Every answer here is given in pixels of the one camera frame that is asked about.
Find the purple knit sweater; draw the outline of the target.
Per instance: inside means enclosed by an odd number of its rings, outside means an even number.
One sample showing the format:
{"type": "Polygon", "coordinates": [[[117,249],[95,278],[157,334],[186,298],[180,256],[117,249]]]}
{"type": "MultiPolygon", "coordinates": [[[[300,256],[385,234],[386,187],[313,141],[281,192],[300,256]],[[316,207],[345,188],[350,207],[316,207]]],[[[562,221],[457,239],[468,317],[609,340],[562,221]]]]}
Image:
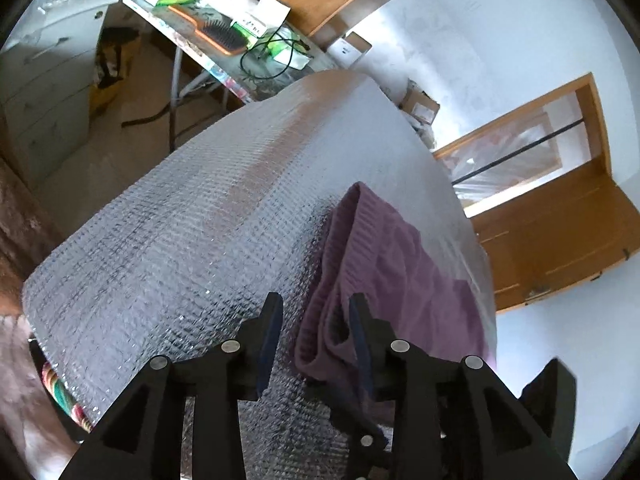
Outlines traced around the purple knit sweater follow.
{"type": "Polygon", "coordinates": [[[368,419],[390,426],[394,406],[373,401],[359,383],[349,328],[349,299],[358,292],[375,318],[430,356],[458,362],[476,354],[495,362],[495,315],[480,312],[471,284],[440,270],[419,231],[364,183],[352,185],[334,209],[320,261],[295,365],[336,387],[368,419]]]}

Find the folding side table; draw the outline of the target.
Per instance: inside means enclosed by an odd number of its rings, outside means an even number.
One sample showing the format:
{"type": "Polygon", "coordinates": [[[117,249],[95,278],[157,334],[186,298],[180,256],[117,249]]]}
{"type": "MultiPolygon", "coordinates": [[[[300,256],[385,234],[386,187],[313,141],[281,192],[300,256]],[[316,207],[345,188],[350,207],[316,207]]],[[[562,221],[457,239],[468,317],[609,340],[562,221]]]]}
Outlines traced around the folding side table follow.
{"type": "Polygon", "coordinates": [[[212,8],[122,3],[175,46],[169,102],[169,149],[177,145],[177,110],[198,92],[221,88],[222,99],[263,101],[295,81],[336,63],[295,27],[283,24],[255,41],[212,8]]]}

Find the open wooden door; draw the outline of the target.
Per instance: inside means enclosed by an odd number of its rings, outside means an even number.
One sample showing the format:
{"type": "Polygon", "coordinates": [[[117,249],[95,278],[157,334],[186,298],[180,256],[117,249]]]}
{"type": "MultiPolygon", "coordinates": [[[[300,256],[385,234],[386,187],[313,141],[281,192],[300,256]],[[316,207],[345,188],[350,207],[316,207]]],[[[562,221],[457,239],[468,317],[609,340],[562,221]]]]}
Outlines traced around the open wooden door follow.
{"type": "Polygon", "coordinates": [[[639,211],[598,160],[477,214],[472,225],[498,311],[593,281],[639,251],[639,211]]]}

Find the silver bubble foil mat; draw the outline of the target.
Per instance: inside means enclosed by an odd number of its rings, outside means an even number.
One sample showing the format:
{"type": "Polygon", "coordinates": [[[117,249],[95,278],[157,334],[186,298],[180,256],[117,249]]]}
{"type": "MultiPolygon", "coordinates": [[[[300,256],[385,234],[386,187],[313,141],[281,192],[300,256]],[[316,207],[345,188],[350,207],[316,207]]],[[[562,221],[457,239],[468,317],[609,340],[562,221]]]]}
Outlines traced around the silver bubble foil mat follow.
{"type": "Polygon", "coordinates": [[[293,350],[333,208],[361,182],[469,283],[497,349],[490,265],[442,165],[368,76],[327,70],[243,106],[165,158],[38,266],[23,289],[38,344],[99,420],[158,354],[232,337],[267,295],[284,303],[269,387],[240,405],[251,479],[337,479],[347,441],[305,394],[293,350]]]}

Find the cardboard box with label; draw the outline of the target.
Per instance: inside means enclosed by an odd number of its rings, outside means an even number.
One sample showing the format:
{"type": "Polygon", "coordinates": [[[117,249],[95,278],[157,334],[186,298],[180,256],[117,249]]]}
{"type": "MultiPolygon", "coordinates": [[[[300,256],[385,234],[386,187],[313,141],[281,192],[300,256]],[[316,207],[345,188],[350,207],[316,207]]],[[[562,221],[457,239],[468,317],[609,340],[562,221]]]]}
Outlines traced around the cardboard box with label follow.
{"type": "Polygon", "coordinates": [[[440,105],[412,79],[407,81],[407,91],[399,107],[423,125],[431,125],[440,110],[440,105]]]}

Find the white small box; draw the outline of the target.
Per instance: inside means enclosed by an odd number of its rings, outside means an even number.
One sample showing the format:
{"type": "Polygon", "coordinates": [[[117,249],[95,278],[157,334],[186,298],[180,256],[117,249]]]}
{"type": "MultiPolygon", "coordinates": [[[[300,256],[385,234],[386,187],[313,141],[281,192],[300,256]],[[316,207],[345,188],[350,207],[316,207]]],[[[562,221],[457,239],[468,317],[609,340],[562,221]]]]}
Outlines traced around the white small box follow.
{"type": "Polygon", "coordinates": [[[341,68],[352,67],[372,46],[356,32],[341,36],[326,49],[326,54],[341,68]]]}

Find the white drawer cabinet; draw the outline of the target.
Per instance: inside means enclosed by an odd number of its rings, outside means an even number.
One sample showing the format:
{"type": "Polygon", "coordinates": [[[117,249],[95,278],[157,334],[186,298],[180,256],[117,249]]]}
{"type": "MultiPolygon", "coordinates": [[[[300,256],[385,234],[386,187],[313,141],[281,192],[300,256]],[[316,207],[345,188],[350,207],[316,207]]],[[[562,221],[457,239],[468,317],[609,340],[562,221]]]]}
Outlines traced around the white drawer cabinet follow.
{"type": "Polygon", "coordinates": [[[32,3],[1,52],[4,146],[31,188],[88,141],[96,47],[117,1],[32,3]]]}

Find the orange hairbrush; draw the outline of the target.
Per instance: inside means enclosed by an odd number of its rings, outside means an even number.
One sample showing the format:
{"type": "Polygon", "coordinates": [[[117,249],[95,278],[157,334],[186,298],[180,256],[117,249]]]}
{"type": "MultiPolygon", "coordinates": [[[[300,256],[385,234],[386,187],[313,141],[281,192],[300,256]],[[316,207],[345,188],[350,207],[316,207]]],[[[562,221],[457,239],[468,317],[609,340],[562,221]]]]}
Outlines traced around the orange hairbrush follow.
{"type": "Polygon", "coordinates": [[[235,56],[247,50],[245,36],[231,25],[228,18],[220,14],[201,15],[186,6],[168,6],[168,10],[189,22],[198,38],[223,55],[235,56]]]}

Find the white green carton box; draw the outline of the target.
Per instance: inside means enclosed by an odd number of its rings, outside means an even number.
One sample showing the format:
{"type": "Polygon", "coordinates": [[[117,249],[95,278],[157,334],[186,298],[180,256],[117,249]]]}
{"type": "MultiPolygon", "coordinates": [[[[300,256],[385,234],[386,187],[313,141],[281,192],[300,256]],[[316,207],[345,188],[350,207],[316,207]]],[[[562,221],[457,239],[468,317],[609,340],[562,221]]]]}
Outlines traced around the white green carton box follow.
{"type": "Polygon", "coordinates": [[[215,9],[256,38],[279,28],[291,11],[279,0],[198,0],[198,4],[215,9]]]}

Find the plastic covered door frame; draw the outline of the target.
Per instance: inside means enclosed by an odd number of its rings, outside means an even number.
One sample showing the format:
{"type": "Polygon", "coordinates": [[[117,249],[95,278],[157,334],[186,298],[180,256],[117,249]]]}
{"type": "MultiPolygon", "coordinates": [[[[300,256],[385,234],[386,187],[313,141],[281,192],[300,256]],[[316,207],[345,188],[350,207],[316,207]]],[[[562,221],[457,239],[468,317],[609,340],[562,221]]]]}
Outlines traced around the plastic covered door frame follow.
{"type": "Polygon", "coordinates": [[[469,218],[595,162],[612,174],[596,78],[580,76],[460,139],[434,157],[469,218]]]}

